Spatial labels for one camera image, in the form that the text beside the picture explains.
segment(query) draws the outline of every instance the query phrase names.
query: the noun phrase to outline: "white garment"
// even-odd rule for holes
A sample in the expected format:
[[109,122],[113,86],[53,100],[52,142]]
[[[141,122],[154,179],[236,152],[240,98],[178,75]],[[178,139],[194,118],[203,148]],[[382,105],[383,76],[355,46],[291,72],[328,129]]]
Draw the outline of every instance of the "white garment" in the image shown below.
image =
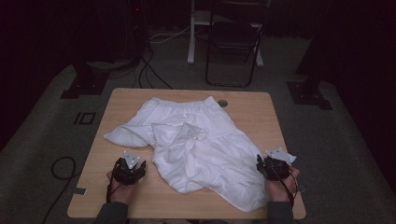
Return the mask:
[[153,146],[161,177],[179,192],[209,188],[245,212],[267,203],[256,169],[261,152],[213,97],[189,103],[153,98],[105,138],[126,147]]

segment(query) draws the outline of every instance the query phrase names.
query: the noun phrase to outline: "sleeve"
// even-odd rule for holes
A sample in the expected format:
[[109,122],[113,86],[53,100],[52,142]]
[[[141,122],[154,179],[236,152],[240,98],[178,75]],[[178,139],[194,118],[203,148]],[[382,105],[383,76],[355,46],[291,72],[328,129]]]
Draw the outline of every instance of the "sleeve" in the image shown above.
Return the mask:
[[292,224],[294,223],[291,204],[288,202],[269,202],[267,208],[268,224]]
[[103,204],[95,224],[124,224],[128,216],[128,205],[125,203]]

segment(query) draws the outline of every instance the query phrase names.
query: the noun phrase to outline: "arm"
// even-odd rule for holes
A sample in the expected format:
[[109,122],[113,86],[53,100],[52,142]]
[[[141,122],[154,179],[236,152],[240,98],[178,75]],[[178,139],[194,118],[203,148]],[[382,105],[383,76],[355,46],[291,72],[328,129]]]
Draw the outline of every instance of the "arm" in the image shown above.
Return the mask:
[[[111,172],[107,173],[107,178],[111,178]],[[124,186],[115,179],[111,181],[110,203],[105,203],[95,224],[124,224],[128,216],[128,204],[133,198],[135,185]]]
[[[290,166],[291,174],[297,178],[300,171]],[[292,176],[283,180],[291,193],[296,192],[296,186]],[[293,212],[290,199],[285,188],[279,181],[265,180],[270,202],[268,203],[267,219],[268,224],[288,224],[294,223]]]

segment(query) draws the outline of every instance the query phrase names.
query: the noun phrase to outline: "gray carpet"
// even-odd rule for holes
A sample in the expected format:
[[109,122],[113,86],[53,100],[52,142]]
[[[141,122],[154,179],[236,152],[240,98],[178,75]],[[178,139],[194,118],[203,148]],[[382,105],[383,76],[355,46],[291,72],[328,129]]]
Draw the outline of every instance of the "gray carpet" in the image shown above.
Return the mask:
[[[174,38],[152,44],[150,65],[174,89],[266,91],[273,98],[277,117],[294,165],[302,171],[300,184],[307,190],[303,200],[307,215],[301,223],[396,223],[396,197],[380,174],[359,130],[337,95],[333,85],[321,83],[320,90],[333,110],[315,105],[295,105],[287,81],[304,81],[295,70],[305,53],[308,40],[266,37],[262,44],[264,67],[257,68],[252,84],[244,89],[205,84],[205,41],[197,41],[195,64],[187,64],[188,38]],[[110,64],[94,63],[98,67]],[[73,67],[56,76],[30,116],[0,154],[0,223],[41,223],[65,181],[55,179],[51,164],[62,156],[76,160],[81,171],[89,154],[108,98],[115,88],[138,88],[142,63],[135,71],[110,75],[102,95],[82,95],[60,99],[75,77]],[[147,79],[154,88],[166,85],[150,71]],[[146,73],[143,88],[150,88]],[[78,113],[95,113],[92,124],[75,124]],[[55,167],[68,176],[72,163]],[[49,214],[48,223],[92,223],[67,215],[73,187]]]

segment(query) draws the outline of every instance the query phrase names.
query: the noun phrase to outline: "table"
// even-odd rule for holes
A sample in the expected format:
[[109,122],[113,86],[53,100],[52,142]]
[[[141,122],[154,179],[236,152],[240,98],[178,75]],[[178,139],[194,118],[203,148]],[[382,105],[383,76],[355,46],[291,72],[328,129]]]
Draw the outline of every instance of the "table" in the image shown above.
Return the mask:
[[[153,97],[176,102],[201,101],[213,96],[216,101],[226,100],[224,107],[236,126],[251,138],[262,150],[283,147],[285,142],[280,131],[271,97],[265,92],[246,91],[181,91],[115,89],[109,99],[105,114],[93,140],[92,148],[85,163],[78,188],[85,189],[85,195],[74,194],[68,208],[70,217],[96,217],[106,202],[106,172],[112,170],[122,152],[137,155],[147,161],[147,173],[137,188],[130,204],[130,218],[265,218],[266,206],[245,213],[227,203],[210,189],[200,189],[182,194],[160,177],[151,162],[152,147],[121,147],[107,141],[103,135],[126,123],[134,117],[143,103]],[[296,218],[305,216],[301,195],[295,199],[293,209]]]
[[[269,6],[271,0],[267,0],[267,5]],[[189,54],[187,56],[187,63],[194,64],[194,54],[195,54],[195,25],[209,25],[210,12],[204,10],[195,10],[195,0],[191,0],[191,15],[190,15],[190,44],[189,44]],[[263,67],[262,54],[257,54],[256,64],[258,67]]]

